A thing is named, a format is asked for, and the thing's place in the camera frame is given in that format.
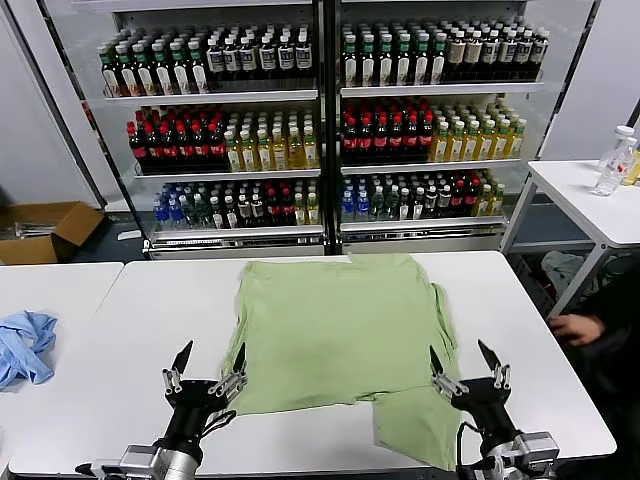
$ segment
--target dark bottle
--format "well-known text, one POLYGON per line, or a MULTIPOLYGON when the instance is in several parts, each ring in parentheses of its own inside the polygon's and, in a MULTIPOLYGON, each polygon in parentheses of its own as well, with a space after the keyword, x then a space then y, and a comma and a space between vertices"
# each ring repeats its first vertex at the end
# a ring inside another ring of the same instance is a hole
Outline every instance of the dark bottle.
POLYGON ((302 78, 313 77, 313 55, 311 54, 311 44, 307 38, 307 34, 301 32, 298 35, 298 43, 296 44, 296 68, 298 76, 302 78))
MULTIPOLYGON (((467 45, 464 47, 464 59, 462 70, 469 73, 475 73, 478 70, 478 62, 480 61, 480 53, 482 52, 482 40, 480 36, 482 32, 475 30, 471 37, 467 39, 467 45)), ((475 76, 469 77, 471 80, 477 80, 475 76)))
POLYGON ((478 195, 480 195, 480 180, 474 178, 471 184, 467 187, 467 191, 464 194, 464 215, 471 215, 473 206, 478 201, 478 195))
POLYGON ((166 158, 177 160, 179 150, 176 142, 173 130, 170 130, 168 125, 162 125, 160 127, 160 145, 162 145, 166 158))
POLYGON ((256 80, 258 78, 258 59, 255 57, 253 45, 249 37, 240 39, 240 63, 242 64, 242 77, 245 80, 256 80))
POLYGON ((264 203, 257 193, 254 193, 251 197, 251 212, 253 213, 256 227, 267 226, 267 219, 264 214, 264 203))
POLYGON ((402 145, 404 152, 407 154, 415 154, 418 144, 418 118, 416 114, 412 114, 407 122, 404 136, 402 137, 402 145))
POLYGON ((209 46, 209 50, 207 50, 207 63, 209 64, 212 87, 224 78, 224 55, 218 42, 219 39, 217 36, 213 36, 207 40, 207 45, 209 46))
POLYGON ((249 45, 253 49, 253 58, 256 61, 256 78, 262 78, 262 69, 260 68, 260 45, 256 40, 258 30, 247 30, 246 37, 249 39, 249 45))
POLYGON ((186 125, 187 128, 191 128, 191 126, 193 125, 191 122, 191 114, 190 113, 185 113, 182 116, 182 122, 186 125))
POLYGON ((400 187, 399 205, 399 220, 407 220, 411 215, 411 203, 409 202, 409 189, 406 187, 400 187))
POLYGON ((410 40, 411 35, 408 33, 400 34, 400 44, 398 46, 398 55, 396 56, 396 66, 394 69, 396 85, 406 85, 409 79, 409 64, 411 63, 411 56, 409 54, 410 40))
POLYGON ((129 135, 129 148, 131 148, 133 156, 136 157, 138 162, 144 162, 149 152, 147 151, 144 138, 138 133, 133 122, 127 123, 127 134, 129 135))
POLYGON ((415 197, 413 198, 413 208, 412 208, 411 218, 413 220, 420 220, 422 218, 423 210, 424 210, 424 188, 418 186, 415 189, 415 197))
POLYGON ((193 93, 209 93, 209 70, 202 58, 200 43, 196 40, 189 42, 189 54, 191 55, 191 71, 195 81, 193 93))
POLYGON ((548 47, 549 31, 539 29, 533 41, 533 46, 531 47, 531 55, 529 55, 529 63, 527 65, 528 80, 535 81, 538 78, 538 72, 540 72, 540 66, 542 65, 542 60, 544 60, 548 47))
POLYGON ((418 49, 413 56, 413 84, 422 85, 428 80, 429 34, 418 35, 418 49))
POLYGON ((267 213, 269 214, 271 225, 284 225, 284 221, 282 218, 282 208, 278 203, 276 191, 273 188, 267 190, 267 213))
POLYGON ((151 68, 144 43, 136 43, 133 46, 133 54, 135 62, 133 68, 138 73, 138 77, 142 82, 141 93, 143 95, 156 95, 156 85, 160 83, 156 76, 155 70, 151 68))
POLYGON ((227 225, 229 225, 229 228, 238 228, 238 216, 236 215, 236 208, 231 195, 224 197, 224 208, 227 211, 227 225))
POLYGON ((116 61, 111 56, 110 49, 107 45, 100 45, 98 47, 98 54, 100 55, 100 61, 102 62, 102 76, 107 84, 109 95, 111 97, 123 97, 126 94, 123 93, 122 88, 126 89, 126 83, 122 74, 118 69, 116 61))
POLYGON ((218 122, 214 121, 210 123, 207 129, 209 130, 209 154, 212 163, 216 165, 226 165, 226 148, 218 128, 218 122))
POLYGON ((373 35, 370 33, 364 35, 362 53, 358 59, 358 71, 356 75, 360 77, 363 87, 373 86, 373 67, 375 64, 373 57, 373 41, 373 35))
POLYGON ((125 94, 123 96, 139 97, 143 91, 142 82, 140 81, 138 72, 133 68, 133 62, 129 55, 129 47, 127 47, 127 45, 118 45, 116 52, 119 60, 118 72, 126 84, 126 86, 121 89, 121 92, 125 94))
POLYGON ((462 216, 464 212, 464 180, 458 180, 453 192, 451 192, 451 215, 452 217, 462 216))
POLYGON ((513 57, 518 48, 518 42, 516 42, 516 32, 509 30, 507 32, 507 38, 500 43, 500 50, 498 52, 498 78, 500 80, 508 80, 511 78, 513 57))
POLYGON ((173 69, 169 65, 167 54, 162 43, 154 43, 151 46, 153 50, 152 68, 156 71, 158 81, 160 82, 160 90, 164 95, 174 94, 174 85, 177 84, 173 69))
POLYGON ((207 226, 210 228, 215 226, 215 228, 217 229, 226 228, 227 226, 225 224, 224 217, 222 216, 222 209, 220 207, 220 199, 217 196, 211 196, 211 198, 209 198, 209 205, 210 207, 206 209, 209 211, 207 212, 205 210, 205 214, 207 214, 207 216, 209 217, 209 221, 203 221, 202 216, 200 216, 200 222, 203 224, 203 226, 205 226, 205 228, 207 226))
POLYGON ((426 155, 431 148, 433 140, 433 113, 429 110, 422 122, 418 125, 418 152, 426 155))
POLYGON ((296 210, 288 188, 282 189, 282 216, 284 225, 296 224, 296 210))
POLYGON ((184 158, 185 163, 193 163, 195 148, 191 138, 189 138, 189 133, 182 122, 178 123, 176 129, 178 130, 177 143, 180 148, 180 155, 184 158))
POLYGON ((445 47, 447 45, 447 34, 436 33, 436 43, 434 47, 433 58, 431 60, 431 79, 429 83, 431 85, 439 85, 443 78, 445 64, 445 47))
POLYGON ((458 30, 455 38, 452 38, 449 42, 449 54, 447 55, 447 63, 445 64, 445 72, 448 75, 447 80, 460 81, 465 47, 464 32, 458 30))
POLYGON ((451 216, 451 187, 445 185, 440 192, 438 192, 438 216, 449 217, 451 216))
POLYGON ((358 132, 356 130, 356 119, 349 117, 347 121, 347 130, 344 132, 344 139, 342 141, 343 158, 355 157, 356 147, 358 146, 358 132))
POLYGON ((373 132, 371 131, 371 120, 369 117, 362 119, 360 134, 358 135, 358 155, 368 156, 371 150, 371 139, 373 132))
POLYGON ((191 62, 184 57, 184 51, 180 42, 171 42, 171 56, 173 57, 173 73, 176 77, 178 91, 182 95, 191 93, 191 84, 194 83, 191 62))
POLYGON ((389 132, 389 153, 398 155, 402 148, 402 114, 398 113, 393 119, 393 125, 389 132))
POLYGON ((192 130, 196 160, 199 163, 209 163, 209 139, 206 131, 201 130, 199 123, 194 124, 192 130))
POLYGON ((278 64, 283 78, 291 78, 294 75, 295 54, 293 46, 289 42, 289 37, 280 35, 280 45, 278 45, 278 64))
POLYGON ((144 125, 144 133, 147 137, 147 148, 149 149, 149 155, 153 158, 164 157, 164 149, 160 145, 160 138, 153 129, 151 122, 146 122, 144 125))
POLYGON ((381 114, 373 138, 373 151, 376 156, 383 156, 387 153, 387 115, 381 114))
POLYGON ((341 75, 342 85, 345 87, 355 87, 357 82, 357 64, 356 59, 356 36, 345 35, 344 51, 341 58, 341 75))
POLYGON ((437 200, 438 192, 436 190, 436 187, 431 185, 424 197, 424 211, 422 214, 424 218, 435 218, 437 200))
POLYGON ((482 44, 480 51, 480 64, 478 65, 480 80, 493 80, 496 70, 496 61, 500 49, 498 31, 491 30, 489 38, 482 44))
POLYGON ((513 78, 518 80, 526 80, 528 76, 527 67, 529 57, 533 48, 533 40, 531 39, 531 30, 525 30, 518 39, 516 46, 516 54, 513 57, 513 78))
POLYGON ((240 70, 242 69, 240 52, 238 51, 238 47, 233 42, 233 38, 225 38, 224 44, 224 68, 227 71, 227 80, 238 80, 240 70))
POLYGON ((393 37, 390 33, 382 34, 380 53, 376 62, 375 80, 380 87, 391 85, 391 69, 393 68, 393 57, 391 56, 391 41, 393 37))
POLYGON ((251 217, 251 204, 245 195, 238 196, 238 212, 240 213, 239 223, 243 228, 253 227, 254 222, 251 217))
POLYGON ((264 78, 271 79, 277 76, 278 61, 276 59, 276 49, 271 43, 271 38, 266 35, 262 37, 260 64, 262 65, 262 75, 264 78))

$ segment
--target beverage display cooler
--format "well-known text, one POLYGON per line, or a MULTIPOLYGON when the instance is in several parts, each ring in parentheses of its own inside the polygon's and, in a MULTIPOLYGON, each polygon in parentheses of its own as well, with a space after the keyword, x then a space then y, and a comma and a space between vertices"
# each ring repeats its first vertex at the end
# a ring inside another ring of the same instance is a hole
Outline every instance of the beverage display cooler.
POLYGON ((145 252, 195 258, 496 248, 595 10, 42 0, 40 11, 145 252))

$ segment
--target bottle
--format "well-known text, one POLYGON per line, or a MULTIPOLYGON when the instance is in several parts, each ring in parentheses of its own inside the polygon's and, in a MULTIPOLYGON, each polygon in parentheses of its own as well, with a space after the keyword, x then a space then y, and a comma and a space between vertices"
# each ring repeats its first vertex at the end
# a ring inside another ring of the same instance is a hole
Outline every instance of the bottle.
POLYGON ((351 192, 345 191, 342 197, 342 223, 349 223, 354 221, 355 206, 353 204, 353 198, 351 192))
POLYGON ((400 195, 398 194, 398 185, 391 185, 391 191, 384 199, 384 219, 398 219, 398 203, 400 203, 400 195))
POLYGON ((207 187, 205 187, 203 182, 198 183, 198 193, 200 194, 200 197, 204 200, 205 198, 211 198, 211 197, 217 197, 218 196, 218 191, 216 191, 215 189, 211 192, 211 195, 207 194, 207 187))
POLYGON ((292 170, 306 170, 308 168, 298 127, 289 129, 289 168, 292 170))
POLYGON ((168 125, 162 125, 160 127, 160 145, 164 157, 169 160, 177 160, 179 150, 176 144, 176 138, 173 130, 169 130, 168 125))
POLYGON ((193 164, 196 152, 191 140, 191 136, 189 135, 189 132, 182 122, 177 124, 176 130, 178 131, 177 143, 180 150, 180 155, 182 155, 184 163, 193 164))
POLYGON ((438 192, 438 216, 448 217, 450 216, 450 204, 451 202, 451 187, 444 185, 444 187, 438 192))
POLYGON ((480 53, 482 52, 482 40, 480 39, 482 32, 475 30, 471 38, 467 39, 464 47, 464 58, 462 70, 465 72, 476 72, 478 70, 478 62, 480 61, 480 53))
POLYGON ((369 207, 369 220, 377 222, 382 219, 384 211, 384 195, 382 193, 382 186, 377 185, 375 192, 371 196, 371 205, 369 207))
POLYGON ((249 37, 240 39, 240 65, 242 66, 242 78, 245 80, 255 80, 258 78, 258 59, 255 57, 253 45, 249 37))
POLYGON ((187 184, 186 187, 184 187, 184 196, 187 198, 187 201, 193 205, 193 187, 192 187, 193 183, 189 183, 187 184))
POLYGON ((427 111, 422 122, 418 124, 418 153, 428 155, 433 140, 433 114, 427 111))
POLYGON ((413 56, 413 84, 423 85, 428 80, 429 71, 429 34, 418 34, 418 49, 413 56))
POLYGON ((272 226, 284 225, 282 219, 282 208, 276 198, 276 191, 273 188, 267 190, 267 213, 269 214, 272 226))
POLYGON ((436 217, 436 203, 438 201, 438 190, 435 185, 431 185, 424 197, 424 210, 422 211, 423 218, 435 218, 436 217))
POLYGON ((213 224, 211 223, 211 208, 209 205, 207 205, 199 193, 193 196, 193 202, 194 218, 198 221, 198 224, 194 225, 194 228, 213 228, 213 224))
POLYGON ((369 199, 367 191, 360 190, 358 193, 358 208, 356 210, 356 222, 369 221, 369 199))
POLYGON ((516 53, 513 57, 514 78, 525 80, 527 78, 527 65, 533 48, 533 40, 531 39, 531 30, 525 30, 522 38, 518 39, 516 53))
POLYGON ((542 65, 542 60, 544 60, 544 56, 547 53, 547 48, 549 47, 549 31, 540 29, 537 32, 536 38, 533 41, 533 46, 531 47, 531 54, 529 55, 529 64, 528 64, 528 75, 527 80, 536 81, 538 78, 538 73, 540 72, 540 66, 542 65))
POLYGON ((382 113, 378 119, 373 137, 373 153, 377 157, 387 152, 387 115, 382 113))
POLYGON ((250 228, 254 226, 253 218, 251 218, 251 204, 247 200, 246 195, 238 196, 238 213, 240 214, 238 225, 241 228, 250 228))
POLYGON ((164 44, 156 42, 151 46, 151 49, 153 50, 154 59, 151 68, 155 70, 160 85, 157 89, 158 93, 173 95, 175 93, 174 85, 177 84, 177 80, 167 60, 164 44))
POLYGON ((496 125, 494 120, 487 120, 482 127, 482 133, 478 136, 476 151, 473 154, 474 160, 488 160, 489 152, 494 143, 493 129, 496 125))
POLYGON ((444 72, 445 63, 445 47, 447 45, 447 34, 436 33, 436 43, 434 47, 433 59, 431 60, 431 85, 439 85, 442 82, 442 73, 444 72))
POLYGON ((224 132, 224 140, 227 144, 227 158, 229 159, 229 168, 232 172, 245 172, 246 167, 242 150, 238 146, 238 142, 234 138, 233 131, 224 132))
POLYGON ((209 46, 207 50, 207 63, 209 64, 211 80, 214 85, 224 77, 224 55, 218 41, 219 38, 215 35, 207 40, 207 45, 209 46))
POLYGON ((142 82, 138 76, 138 72, 133 69, 133 63, 129 56, 129 47, 127 45, 117 45, 116 53, 118 54, 118 74, 123 78, 126 86, 121 86, 121 93, 123 96, 139 97, 142 95, 144 89, 142 88, 142 82))
POLYGON ((415 196, 413 198, 413 208, 412 213, 411 213, 411 219, 412 220, 420 220, 422 218, 422 212, 423 212, 423 208, 424 208, 424 188, 423 187, 417 187, 416 188, 416 193, 415 196))
POLYGON ((485 183, 482 187, 482 195, 478 198, 478 201, 475 203, 473 208, 471 209, 472 217, 484 217, 487 215, 487 211, 489 208, 489 202, 491 201, 491 185, 485 183))
POLYGON ((356 154, 360 157, 366 157, 369 155, 371 149, 373 132, 371 130, 371 119, 366 116, 360 122, 360 132, 356 137, 356 154))
POLYGON ((600 178, 596 182, 595 193, 608 197, 629 173, 635 161, 634 147, 638 143, 635 137, 626 137, 615 149, 607 162, 600 178))
POLYGON ((192 143, 195 149, 195 156, 200 163, 209 163, 209 139, 207 134, 200 129, 200 124, 196 123, 191 127, 193 131, 192 143))
POLYGON ((227 71, 227 80, 238 80, 240 70, 242 69, 242 60, 240 52, 233 38, 224 39, 225 48, 222 52, 224 58, 224 68, 227 71))
POLYGON ((618 125, 614 130, 614 135, 616 138, 615 143, 609 149, 607 149, 600 157, 600 161, 598 162, 598 170, 603 170, 604 167, 609 162, 609 158, 615 150, 617 150, 624 142, 626 137, 631 137, 635 134, 635 130, 631 127, 627 127, 626 125, 618 125))
POLYGON ((251 213, 253 214, 253 217, 254 217, 254 220, 253 220, 254 226, 256 227, 267 226, 267 219, 264 214, 265 213, 264 203, 262 202, 262 199, 260 198, 260 195, 258 193, 254 193, 251 196, 251 213))
POLYGON ((307 212, 309 215, 309 225, 319 225, 320 211, 318 209, 318 195, 315 192, 309 192, 307 196, 307 212))
POLYGON ((133 156, 136 157, 138 162, 144 163, 149 152, 133 122, 127 123, 127 134, 129 135, 129 148, 131 148, 133 156))
POLYGON ((636 150, 636 161, 631 168, 629 168, 629 172, 627 176, 622 181, 623 185, 635 185, 638 176, 640 175, 640 151, 636 150))
POLYGON ((480 51, 480 64, 478 65, 479 80, 494 80, 498 51, 500 50, 500 40, 498 30, 491 30, 489 37, 482 44, 480 51))
POLYGON ((313 55, 311 54, 311 44, 306 33, 298 34, 298 43, 296 45, 296 67, 298 68, 298 76, 302 78, 311 78, 313 71, 313 55))
POLYGON ((449 124, 440 122, 438 134, 431 144, 431 161, 440 163, 445 161, 445 151, 447 149, 449 124))
POLYGON ((282 130, 274 128, 273 134, 273 158, 275 160, 276 170, 286 170, 289 164, 286 144, 282 140, 282 130))
POLYGON ((463 212, 465 216, 471 215, 473 206, 478 202, 479 195, 480 195, 480 180, 478 178, 474 178, 471 184, 467 187, 467 191, 464 193, 463 212))
POLYGON ((153 200, 153 213, 156 216, 160 230, 169 230, 171 214, 167 205, 158 197, 153 200))
POLYGON ((306 207, 304 205, 304 198, 301 193, 294 195, 293 206, 295 208, 296 225, 305 225, 306 221, 306 207))
POLYGON ((453 192, 451 192, 451 201, 449 204, 451 205, 451 215, 452 217, 461 216, 464 211, 464 203, 462 202, 462 198, 464 195, 464 180, 458 180, 456 185, 453 187, 453 192))
POLYGON ((399 155, 402 147, 402 114, 398 113, 393 119, 391 131, 389 132, 389 153, 399 155))
POLYGON ((182 213, 182 208, 175 198, 169 199, 169 214, 171 215, 171 227, 175 230, 188 228, 182 213))
POLYGON ((363 87, 373 86, 373 67, 375 64, 373 58, 373 40, 374 36, 370 33, 364 35, 362 43, 362 53, 358 59, 357 75, 362 79, 363 87))
POLYGON ((284 78, 293 76, 294 67, 293 46, 289 42, 289 37, 280 35, 280 45, 278 46, 278 63, 280 65, 280 73, 284 78))
POLYGON ((238 228, 238 217, 231 195, 224 197, 224 208, 227 211, 227 225, 229 225, 229 228, 238 228))
POLYGON ((445 72, 449 81, 459 81, 461 79, 460 73, 462 72, 465 47, 464 32, 458 30, 455 37, 449 42, 449 53, 445 65, 445 72))
POLYGON ((454 124, 453 135, 447 140, 447 148, 444 152, 445 162, 459 162, 464 143, 464 122, 457 120, 454 124))
POLYGON ((516 53, 518 42, 516 41, 516 32, 510 30, 507 38, 502 40, 500 50, 498 51, 498 76, 502 80, 511 78, 511 63, 516 53))
POLYGON ((284 225, 296 224, 295 207, 288 188, 282 189, 282 218, 284 225))
POLYGON ((164 149, 162 148, 160 137, 153 129, 151 122, 145 122, 144 133, 147 138, 147 149, 149 151, 149 155, 153 158, 164 157, 164 149))
POLYGON ((310 125, 304 127, 304 153, 308 168, 320 168, 318 148, 316 147, 316 140, 313 136, 313 127, 310 125))
POLYGON ((214 120, 207 127, 209 130, 209 149, 210 161, 217 165, 229 166, 227 161, 227 149, 224 142, 224 136, 218 128, 218 122, 214 120))
POLYGON ((409 121, 407 122, 404 136, 402 138, 402 145, 404 153, 408 155, 415 155, 417 153, 418 118, 415 113, 411 114, 409 117, 409 121))
POLYGON ((526 126, 527 121, 524 118, 518 119, 515 129, 507 138, 507 144, 504 147, 502 158, 520 158, 520 149, 522 148, 522 140, 526 126))
POLYGON ((125 96, 126 94, 123 94, 122 88, 126 88, 126 83, 124 78, 122 78, 122 74, 118 69, 116 61, 111 56, 109 47, 107 45, 100 45, 98 47, 98 55, 100 55, 102 76, 107 84, 109 94, 111 97, 125 96))
POLYGON ((380 45, 380 54, 376 65, 376 80, 380 87, 388 87, 391 85, 391 69, 393 59, 391 57, 391 41, 393 37, 390 33, 382 34, 382 44, 380 45))
POLYGON ((196 40, 190 41, 188 44, 189 55, 191 56, 191 71, 193 93, 209 93, 209 79, 207 78, 208 70, 202 58, 200 43, 196 40))
POLYGON ((409 55, 409 41, 411 35, 408 33, 400 34, 400 45, 398 47, 398 55, 396 56, 395 77, 396 85, 406 85, 409 77, 409 64, 411 56, 409 55))
POLYGON ((173 57, 173 73, 178 90, 182 95, 191 93, 191 86, 195 84, 190 60, 186 59, 180 42, 171 42, 171 56, 173 57))
POLYGON ((185 195, 180 195, 178 200, 180 200, 180 208, 182 209, 182 214, 184 215, 187 228, 196 228, 198 225, 198 219, 196 218, 196 212, 193 204, 189 202, 185 195))
POLYGON ((258 150, 253 142, 251 134, 247 130, 240 132, 240 139, 242 140, 242 158, 247 172, 259 172, 262 170, 260 157, 258 156, 258 150))
POLYGON ((258 154, 263 171, 276 169, 271 138, 264 129, 258 130, 258 154))
POLYGON ((478 144, 478 129, 480 128, 480 122, 477 120, 471 120, 469 122, 469 129, 464 136, 462 142, 462 160, 469 162, 474 159, 476 146, 478 144))
POLYGON ((497 217, 502 215, 502 198, 504 197, 504 184, 499 183, 496 186, 496 193, 493 194, 489 200, 489 206, 487 207, 488 217, 497 217))
POLYGON ((494 141, 489 149, 489 160, 500 160, 504 157, 504 149, 507 145, 507 137, 509 135, 509 126, 511 122, 507 119, 500 121, 500 129, 494 135, 494 141))
POLYGON ((410 215, 409 208, 409 189, 403 188, 400 190, 400 208, 398 210, 398 218, 400 220, 407 220, 410 215))
POLYGON ((271 37, 262 37, 260 47, 260 65, 262 66, 262 76, 266 79, 275 78, 277 75, 278 61, 276 59, 276 49, 271 43, 271 37))
POLYGON ((356 36, 346 35, 342 52, 342 84, 345 87, 355 87, 357 78, 356 36))

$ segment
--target white table leg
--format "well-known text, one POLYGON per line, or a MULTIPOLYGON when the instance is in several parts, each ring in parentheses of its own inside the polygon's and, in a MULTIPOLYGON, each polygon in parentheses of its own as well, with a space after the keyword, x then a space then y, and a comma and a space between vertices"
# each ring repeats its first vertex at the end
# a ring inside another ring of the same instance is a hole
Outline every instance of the white table leg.
POLYGON ((571 283, 564 291, 564 293, 560 296, 554 307, 551 309, 548 318, 553 318, 556 315, 560 315, 565 307, 569 304, 571 299, 576 293, 578 293, 586 281, 591 278, 591 273, 595 272, 598 267, 606 260, 608 256, 608 248, 605 244, 596 242, 596 246, 593 247, 591 253, 586 258, 580 270, 576 273, 576 276, 573 277, 571 283))
POLYGON ((511 220, 509 221, 509 225, 507 226, 507 231, 504 232, 504 236, 500 241, 500 246, 498 247, 500 252, 506 256, 509 253, 509 249, 511 249, 511 245, 513 245, 513 241, 516 239, 516 234, 520 229, 520 225, 524 220, 524 217, 527 214, 527 208, 533 200, 533 196, 536 194, 536 184, 533 181, 533 177, 529 174, 527 181, 524 184, 524 188, 522 189, 522 193, 520 194, 520 198, 518 199, 518 203, 516 204, 516 208, 513 211, 513 215, 511 216, 511 220))

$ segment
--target blue cloth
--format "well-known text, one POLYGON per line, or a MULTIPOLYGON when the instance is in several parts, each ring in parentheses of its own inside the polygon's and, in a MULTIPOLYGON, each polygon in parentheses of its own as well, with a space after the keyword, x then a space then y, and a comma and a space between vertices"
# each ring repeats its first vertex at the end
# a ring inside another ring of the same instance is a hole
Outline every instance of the blue cloth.
POLYGON ((44 313, 14 313, 0 320, 0 388, 21 375, 39 384, 53 376, 53 370, 39 355, 53 348, 58 320, 44 313))

